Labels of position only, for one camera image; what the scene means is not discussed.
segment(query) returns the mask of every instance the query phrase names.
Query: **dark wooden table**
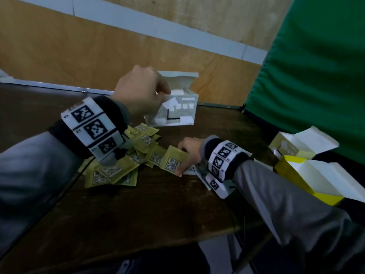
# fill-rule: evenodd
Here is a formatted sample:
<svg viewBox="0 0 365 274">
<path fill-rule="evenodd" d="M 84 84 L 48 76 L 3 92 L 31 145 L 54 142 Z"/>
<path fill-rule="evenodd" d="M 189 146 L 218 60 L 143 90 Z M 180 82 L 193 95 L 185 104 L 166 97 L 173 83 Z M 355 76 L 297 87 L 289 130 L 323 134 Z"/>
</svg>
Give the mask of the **dark wooden table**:
<svg viewBox="0 0 365 274">
<path fill-rule="evenodd" d="M 1 87 L 1 151 L 45 131 L 60 112 L 86 96 Z M 177 146 L 185 136 L 206 138 L 216 134 L 252 152 L 262 162 L 276 162 L 265 134 L 237 110 L 198 106 L 194 126 L 163 127 L 159 134 L 164 148 Z M 179 178 L 157 167 L 141 166 L 136 187 L 105 185 L 91 189 L 85 189 L 80 178 L 2 259 L 0 273 L 70 272 L 144 250 L 233 233 L 242 226 L 240 217 L 250 210 L 240 213 L 243 198 L 239 193 L 233 196 L 235 216 L 227 202 L 208 191 L 195 176 Z M 261 223 L 257 215 L 246 217 L 246 228 Z"/>
</svg>

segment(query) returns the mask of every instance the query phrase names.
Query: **green fabric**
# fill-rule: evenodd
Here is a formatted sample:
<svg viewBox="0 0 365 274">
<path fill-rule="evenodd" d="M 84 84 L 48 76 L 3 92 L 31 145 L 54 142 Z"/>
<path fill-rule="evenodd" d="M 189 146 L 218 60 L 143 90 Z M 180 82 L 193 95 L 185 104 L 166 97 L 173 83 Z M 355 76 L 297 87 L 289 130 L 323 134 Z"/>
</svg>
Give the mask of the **green fabric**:
<svg viewBox="0 0 365 274">
<path fill-rule="evenodd" d="M 365 164 L 365 0 L 295 0 L 246 109 L 297 133 L 311 125 Z"/>
</svg>

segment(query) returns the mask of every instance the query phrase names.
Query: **wooden wall panel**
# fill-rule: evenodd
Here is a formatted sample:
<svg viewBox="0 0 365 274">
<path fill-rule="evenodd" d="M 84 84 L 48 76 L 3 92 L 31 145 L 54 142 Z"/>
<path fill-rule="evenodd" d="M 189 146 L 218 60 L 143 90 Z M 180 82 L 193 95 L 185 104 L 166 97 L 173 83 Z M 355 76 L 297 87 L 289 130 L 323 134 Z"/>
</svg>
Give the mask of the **wooden wall panel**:
<svg viewBox="0 0 365 274">
<path fill-rule="evenodd" d="M 269 50 L 292 0 L 105 0 Z"/>
<path fill-rule="evenodd" d="M 0 0 L 0 69 L 23 80 L 113 90 L 135 64 L 199 72 L 199 101 L 242 105 L 260 65 Z"/>
</svg>

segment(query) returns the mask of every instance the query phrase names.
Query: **open yellow box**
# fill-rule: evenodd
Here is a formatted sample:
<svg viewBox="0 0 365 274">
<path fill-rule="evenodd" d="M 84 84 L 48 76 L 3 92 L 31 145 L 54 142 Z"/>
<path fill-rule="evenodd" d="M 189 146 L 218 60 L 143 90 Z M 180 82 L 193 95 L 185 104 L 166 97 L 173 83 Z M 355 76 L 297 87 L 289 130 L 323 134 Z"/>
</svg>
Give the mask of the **open yellow box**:
<svg viewBox="0 0 365 274">
<path fill-rule="evenodd" d="M 336 162 L 283 156 L 275 169 L 280 176 L 331 206 L 345 197 L 365 203 L 365 188 Z"/>
<path fill-rule="evenodd" d="M 296 134 L 279 132 L 269 148 L 279 159 L 289 155 L 310 160 L 315 155 L 338 146 L 339 143 L 335 139 L 312 126 Z"/>
</svg>

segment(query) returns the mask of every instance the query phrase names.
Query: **gray jacket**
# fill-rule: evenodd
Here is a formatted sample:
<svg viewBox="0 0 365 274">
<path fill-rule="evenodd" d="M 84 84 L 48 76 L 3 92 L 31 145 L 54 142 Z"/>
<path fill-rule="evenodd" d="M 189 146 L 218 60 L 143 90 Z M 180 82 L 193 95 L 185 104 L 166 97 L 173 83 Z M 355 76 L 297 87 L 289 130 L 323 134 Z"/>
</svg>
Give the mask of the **gray jacket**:
<svg viewBox="0 0 365 274">
<path fill-rule="evenodd" d="M 82 160 L 50 133 L 0 154 L 0 254 L 51 206 L 51 199 Z M 236 170 L 234 182 L 261 214 L 280 245 L 310 273 L 365 273 L 365 229 L 254 161 Z"/>
</svg>

